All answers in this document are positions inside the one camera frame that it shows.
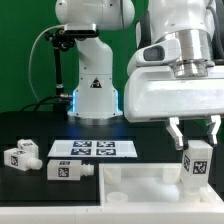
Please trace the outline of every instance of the table surface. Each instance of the table surface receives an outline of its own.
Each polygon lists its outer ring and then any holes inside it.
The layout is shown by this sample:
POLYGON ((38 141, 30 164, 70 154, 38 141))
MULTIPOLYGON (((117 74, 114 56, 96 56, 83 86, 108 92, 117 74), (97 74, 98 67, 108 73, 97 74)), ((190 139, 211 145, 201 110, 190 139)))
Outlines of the table surface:
MULTIPOLYGON (((0 114, 0 206, 91 206, 99 205, 99 163, 175 163, 176 151, 164 122, 135 123, 126 120, 107 126, 86 126, 53 112, 6 112, 0 114), (3 152, 20 139, 32 139, 39 146, 43 168, 19 171, 4 166, 3 152), (48 152, 55 140, 132 140, 138 158, 83 158, 95 166, 94 176, 81 181, 47 181, 48 152)), ((182 121, 180 129, 189 140, 207 141, 206 130, 194 121, 182 121)), ((224 200, 224 145, 213 151, 209 183, 224 200)))

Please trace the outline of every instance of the black cable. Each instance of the black cable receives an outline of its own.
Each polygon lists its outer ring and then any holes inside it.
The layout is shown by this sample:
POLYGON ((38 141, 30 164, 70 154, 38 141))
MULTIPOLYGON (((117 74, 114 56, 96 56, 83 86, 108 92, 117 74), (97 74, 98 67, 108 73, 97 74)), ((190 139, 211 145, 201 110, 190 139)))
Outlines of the black cable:
POLYGON ((213 15, 214 24, 215 24, 216 45, 217 45, 217 49, 221 59, 224 59, 224 51, 223 51, 221 37, 220 37, 219 20, 218 20, 218 16, 216 14, 215 9, 211 6, 212 2, 213 2, 212 0, 209 2, 209 5, 206 7, 206 9, 210 10, 213 15))
POLYGON ((44 102, 48 101, 48 100, 52 100, 52 99, 59 99, 60 96, 59 95, 55 95, 55 96, 49 96, 49 97, 46 97, 44 98, 43 100, 39 101, 37 103, 37 105, 35 106, 34 110, 33 111, 37 111, 38 108, 41 106, 41 104, 43 104, 44 102))
MULTIPOLYGON (((55 103, 42 103, 41 106, 42 105, 43 106, 45 106, 45 105, 52 105, 52 104, 55 104, 55 103)), ((29 105, 23 107, 20 111, 24 111, 24 110, 26 110, 29 107, 34 107, 34 106, 37 106, 37 105, 38 105, 38 103, 29 104, 29 105)))

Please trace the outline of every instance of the metal bracket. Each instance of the metal bracket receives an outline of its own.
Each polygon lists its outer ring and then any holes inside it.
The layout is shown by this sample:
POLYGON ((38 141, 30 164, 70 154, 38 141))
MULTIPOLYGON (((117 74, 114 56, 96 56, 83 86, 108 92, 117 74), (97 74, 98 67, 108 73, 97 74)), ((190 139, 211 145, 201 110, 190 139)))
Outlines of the metal bracket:
POLYGON ((179 130, 179 128, 177 127, 177 125, 179 125, 178 117, 170 117, 166 120, 166 129, 173 137, 176 149, 183 150, 184 148, 183 135, 179 130))
POLYGON ((216 146, 218 143, 216 135, 221 125, 221 116, 220 115, 207 116, 205 121, 206 121, 206 125, 209 127, 207 132, 209 143, 213 146, 216 146))

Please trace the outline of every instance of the cable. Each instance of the cable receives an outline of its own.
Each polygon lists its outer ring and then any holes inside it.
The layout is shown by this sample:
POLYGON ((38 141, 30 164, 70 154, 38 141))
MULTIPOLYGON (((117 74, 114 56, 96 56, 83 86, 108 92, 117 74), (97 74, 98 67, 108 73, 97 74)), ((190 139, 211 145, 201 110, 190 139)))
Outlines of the cable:
POLYGON ((30 58, 29 58, 29 67, 28 67, 28 79, 29 79, 29 85, 30 85, 30 88, 33 92, 33 95, 34 97, 36 98, 37 102, 39 102, 39 98, 35 92, 35 89, 33 87, 33 84, 32 84, 32 74, 31 74, 31 70, 32 70, 32 61, 33 61, 33 54, 34 54, 34 51, 35 51, 35 48, 36 48, 36 45, 37 43, 39 42, 40 38, 47 32, 47 31, 50 31, 52 29, 60 29, 60 28, 64 28, 64 25, 58 25, 58 26, 53 26, 53 27, 50 27, 46 30, 44 30, 38 37, 37 39, 35 40, 33 46, 32 46, 32 49, 31 49, 31 52, 30 52, 30 58))
POLYGON ((216 37, 216 45, 220 54, 221 59, 224 59, 224 51, 222 47, 222 42, 221 42, 221 36, 220 36, 220 29, 219 29, 219 20, 218 16, 216 14, 215 9, 211 6, 213 0, 210 0, 208 6, 206 9, 210 10, 214 19, 214 24, 215 24, 215 37, 216 37))
POLYGON ((58 96, 58 95, 55 95, 55 96, 49 96, 49 97, 44 98, 43 100, 41 100, 41 101, 39 101, 39 102, 37 103, 37 105, 35 106, 35 108, 33 109, 33 111, 37 111, 38 108, 41 106, 42 103, 44 103, 44 102, 46 102, 46 101, 48 101, 48 100, 58 99, 58 98, 60 98, 60 96, 58 96))
MULTIPOLYGON (((58 103, 42 103, 41 106, 42 106, 42 105, 43 105, 43 106, 45 106, 45 105, 52 105, 52 104, 58 104, 58 103)), ((24 111, 24 110, 26 110, 26 109, 29 108, 29 107, 34 107, 34 106, 37 106, 37 105, 39 105, 39 103, 29 104, 29 105, 23 107, 20 111, 24 111)))

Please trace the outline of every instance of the warning label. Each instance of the warning label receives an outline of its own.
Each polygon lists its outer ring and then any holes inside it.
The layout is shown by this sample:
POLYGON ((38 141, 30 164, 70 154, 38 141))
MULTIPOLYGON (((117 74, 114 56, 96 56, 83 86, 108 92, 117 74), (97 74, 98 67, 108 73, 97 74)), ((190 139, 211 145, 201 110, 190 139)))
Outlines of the warning label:
POLYGON ((102 88, 100 81, 98 80, 98 78, 96 77, 95 80, 93 81, 92 85, 90 86, 90 88, 102 88))

